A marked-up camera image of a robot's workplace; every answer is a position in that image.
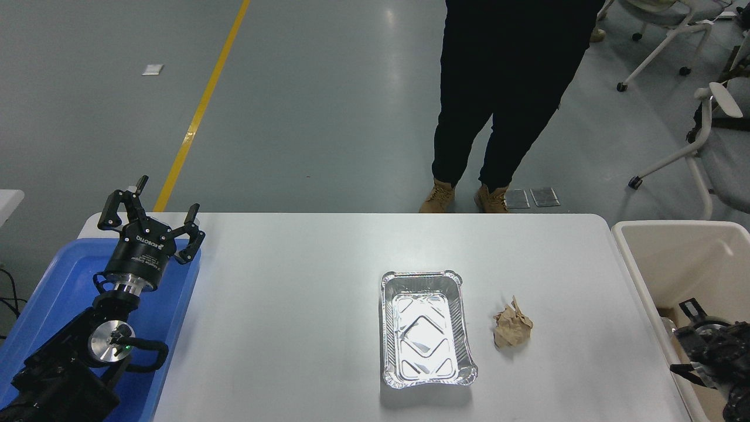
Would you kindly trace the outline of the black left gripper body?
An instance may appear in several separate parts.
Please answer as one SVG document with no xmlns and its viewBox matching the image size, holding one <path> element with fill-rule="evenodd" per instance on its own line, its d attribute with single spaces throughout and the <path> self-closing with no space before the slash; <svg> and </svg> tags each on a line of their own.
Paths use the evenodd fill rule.
<svg viewBox="0 0 750 422">
<path fill-rule="evenodd" d="M 176 252 L 176 242 L 166 238 L 170 232 L 171 227 L 153 218 L 147 218 L 144 224 L 124 225 L 105 267 L 105 279 L 116 284 L 128 277 L 136 278 L 143 281 L 145 291 L 157 290 L 169 259 Z"/>
</svg>

